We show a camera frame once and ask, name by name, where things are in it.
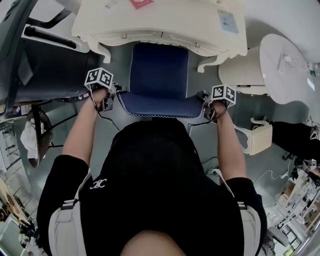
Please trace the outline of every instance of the gray floor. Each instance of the gray floor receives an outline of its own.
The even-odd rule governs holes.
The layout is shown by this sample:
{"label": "gray floor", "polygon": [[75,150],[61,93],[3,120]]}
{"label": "gray floor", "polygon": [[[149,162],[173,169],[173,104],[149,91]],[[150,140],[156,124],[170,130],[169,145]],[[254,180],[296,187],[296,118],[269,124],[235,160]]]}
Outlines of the gray floor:
{"label": "gray floor", "polygon": [[[127,85],[129,81],[129,71],[131,64],[133,44],[113,47],[111,49],[112,60],[110,64],[101,66],[114,73],[114,80],[121,85]],[[219,85],[217,76],[217,67],[207,67],[205,73],[197,72],[197,64],[202,58],[194,53],[190,53],[189,60],[189,78],[188,78],[188,94],[194,95],[201,90],[210,91],[211,86]],[[79,110],[82,102],[76,104]],[[64,104],[53,102],[44,106],[51,123],[55,124],[75,112],[72,104]],[[308,116],[308,108],[301,102],[291,102],[286,105],[279,105],[272,101],[266,95],[250,96],[238,93],[237,103],[229,109],[233,122],[239,126],[251,129],[250,118],[260,119],[267,115],[270,120],[284,121],[289,123],[300,123]],[[139,117],[130,116],[122,109],[118,100],[114,104],[114,109],[103,115],[112,118],[120,129],[125,126],[139,121]],[[185,125],[188,123],[203,123],[206,120],[201,117],[195,120],[181,120]],[[54,129],[54,144],[63,144],[68,132],[73,125],[74,119],[58,126]],[[20,136],[25,125],[25,120],[18,120],[15,123],[17,135]],[[110,149],[113,137],[116,134],[113,125],[103,119],[98,119],[95,131],[94,148],[91,159],[91,170],[93,177],[97,177],[105,157]],[[212,156],[217,155],[217,131],[215,124],[208,124],[195,127],[192,130],[191,138],[198,150],[201,161],[205,161]],[[240,141],[245,146],[246,138],[239,134]],[[33,188],[34,195],[40,198],[42,189],[50,172],[55,157],[61,153],[61,148],[52,148],[46,154],[45,159],[36,169],[32,168],[27,159],[27,152],[24,147],[19,145],[22,161],[24,163],[27,175]],[[286,152],[276,145],[272,145],[267,150],[254,155],[246,155],[247,174],[250,179],[256,181],[265,170],[273,170],[273,176],[276,177],[286,172],[289,161],[282,160],[282,156]],[[204,164],[204,169],[217,167],[218,161],[213,159]],[[262,195],[264,206],[273,205],[278,198],[280,192],[287,182],[287,178],[272,179],[270,172],[263,175],[255,184],[258,193]]]}

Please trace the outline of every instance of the white chair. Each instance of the white chair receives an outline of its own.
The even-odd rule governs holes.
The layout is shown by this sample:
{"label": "white chair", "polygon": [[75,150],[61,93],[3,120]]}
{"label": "white chair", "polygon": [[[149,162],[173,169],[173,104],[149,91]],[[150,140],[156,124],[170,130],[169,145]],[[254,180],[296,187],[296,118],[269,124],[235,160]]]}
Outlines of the white chair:
{"label": "white chair", "polygon": [[238,127],[233,125],[235,129],[244,133],[247,137],[247,148],[242,147],[242,150],[245,154],[249,154],[250,156],[258,154],[267,148],[269,148],[272,144],[272,125],[270,125],[267,121],[256,121],[253,118],[250,121],[254,124],[263,125],[254,130],[248,130],[245,128]]}

